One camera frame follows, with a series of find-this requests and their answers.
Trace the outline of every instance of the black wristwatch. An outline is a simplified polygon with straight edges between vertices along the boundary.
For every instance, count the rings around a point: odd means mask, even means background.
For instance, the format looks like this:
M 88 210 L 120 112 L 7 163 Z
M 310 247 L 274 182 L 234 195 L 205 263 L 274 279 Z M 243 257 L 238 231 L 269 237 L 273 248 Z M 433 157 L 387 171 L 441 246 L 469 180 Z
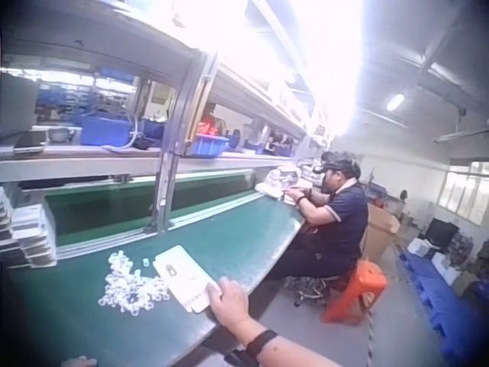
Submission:
M 302 199 L 307 199 L 307 195 L 301 196 L 299 199 L 297 199 L 297 201 L 296 201 L 296 205 L 299 205 L 299 203 L 300 203 L 300 201 L 301 201 Z
M 246 354 L 248 354 L 252 359 L 256 359 L 263 347 L 277 336 L 278 334 L 273 330 L 265 330 L 246 346 Z

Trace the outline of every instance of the orange plastic stool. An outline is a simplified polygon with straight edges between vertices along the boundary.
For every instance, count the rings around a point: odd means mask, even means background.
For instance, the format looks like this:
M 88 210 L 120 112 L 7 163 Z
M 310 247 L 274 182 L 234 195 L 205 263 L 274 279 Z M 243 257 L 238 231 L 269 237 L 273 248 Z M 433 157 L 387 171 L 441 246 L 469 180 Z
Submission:
M 360 323 L 386 286 L 387 278 L 382 270 L 372 262 L 360 260 L 351 274 L 345 292 L 326 309 L 321 321 L 328 323 L 333 320 L 347 320 L 353 324 Z M 357 300 L 360 304 L 360 314 L 350 311 Z

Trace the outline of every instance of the floor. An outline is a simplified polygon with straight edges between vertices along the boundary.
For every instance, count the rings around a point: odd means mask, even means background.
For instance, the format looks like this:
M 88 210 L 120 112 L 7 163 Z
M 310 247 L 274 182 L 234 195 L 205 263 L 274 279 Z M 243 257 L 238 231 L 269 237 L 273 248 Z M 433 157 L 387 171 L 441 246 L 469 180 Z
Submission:
M 322 308 L 304 304 L 295 308 L 293 295 L 280 285 L 262 284 L 251 296 L 251 313 L 264 325 L 297 343 L 321 353 L 344 367 L 436 367 L 445 365 L 439 353 L 439 336 L 429 328 L 426 312 L 413 286 L 397 261 L 396 249 L 389 248 L 380 261 L 389 286 L 376 303 L 373 339 L 368 363 L 369 322 L 359 326 L 324 324 Z M 226 330 L 218 330 L 178 366 L 227 366 L 222 355 L 235 344 Z

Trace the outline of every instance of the red object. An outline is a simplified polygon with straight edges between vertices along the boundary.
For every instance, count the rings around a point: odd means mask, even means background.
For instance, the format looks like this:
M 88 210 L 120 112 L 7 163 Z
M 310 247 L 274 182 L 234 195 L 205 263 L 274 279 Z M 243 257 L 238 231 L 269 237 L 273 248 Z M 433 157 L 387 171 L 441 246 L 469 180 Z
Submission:
M 202 122 L 197 127 L 197 134 L 217 135 L 214 116 L 206 114 L 202 117 Z
M 384 208 L 384 203 L 382 203 L 382 200 L 381 199 L 374 199 L 374 202 L 373 204 L 377 207 L 377 208 Z
M 387 278 L 373 262 L 360 260 L 350 277 L 348 286 L 341 297 L 328 306 L 321 317 L 323 323 L 336 320 L 347 320 L 358 324 L 387 286 Z M 360 313 L 352 313 L 351 307 L 360 304 Z

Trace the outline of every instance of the cardboard box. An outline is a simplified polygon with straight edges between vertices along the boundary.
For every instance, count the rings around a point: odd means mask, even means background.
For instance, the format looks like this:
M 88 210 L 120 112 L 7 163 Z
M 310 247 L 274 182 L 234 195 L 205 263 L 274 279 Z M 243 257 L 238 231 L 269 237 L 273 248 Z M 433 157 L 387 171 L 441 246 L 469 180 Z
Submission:
M 453 281 L 451 286 L 453 291 L 460 297 L 471 283 L 478 280 L 474 274 L 464 271 Z
M 364 246 L 364 258 L 378 262 L 388 246 L 393 244 L 400 223 L 395 216 L 375 205 L 368 204 L 368 227 L 361 248 Z

